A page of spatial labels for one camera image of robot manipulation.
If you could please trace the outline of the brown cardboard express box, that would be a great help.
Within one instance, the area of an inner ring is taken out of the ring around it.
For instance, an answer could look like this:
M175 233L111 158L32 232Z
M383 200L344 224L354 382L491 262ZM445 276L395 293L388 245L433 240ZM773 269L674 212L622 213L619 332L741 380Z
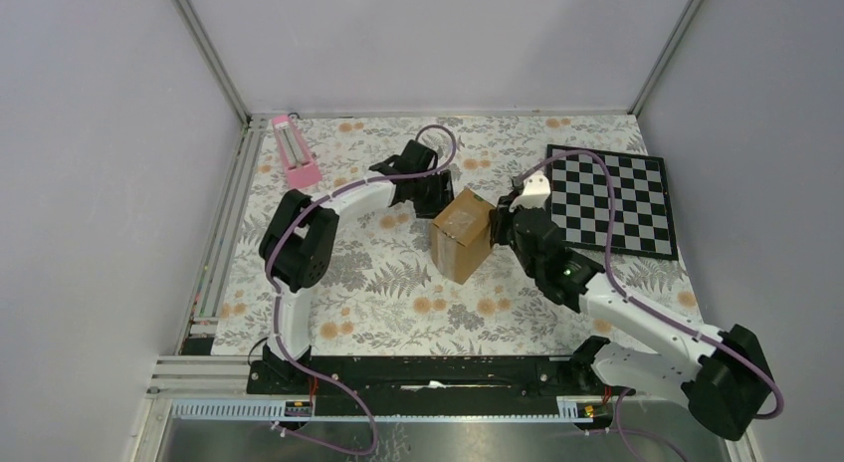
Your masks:
M492 252L491 212L495 207L464 188L430 225L430 255L439 273L463 285Z

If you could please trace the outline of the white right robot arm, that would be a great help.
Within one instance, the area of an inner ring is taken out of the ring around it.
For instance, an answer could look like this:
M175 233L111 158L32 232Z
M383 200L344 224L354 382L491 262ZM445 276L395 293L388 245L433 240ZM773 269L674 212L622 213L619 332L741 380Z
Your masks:
M686 407L706 429L740 440L764 417L767 398L781 397L758 337L735 325L697 324L618 284L608 268L574 251L539 207L502 197L490 212L491 242L508 246L552 303L605 320L647 351L594 337L575 352L570 378L580 392L606 384L651 393Z

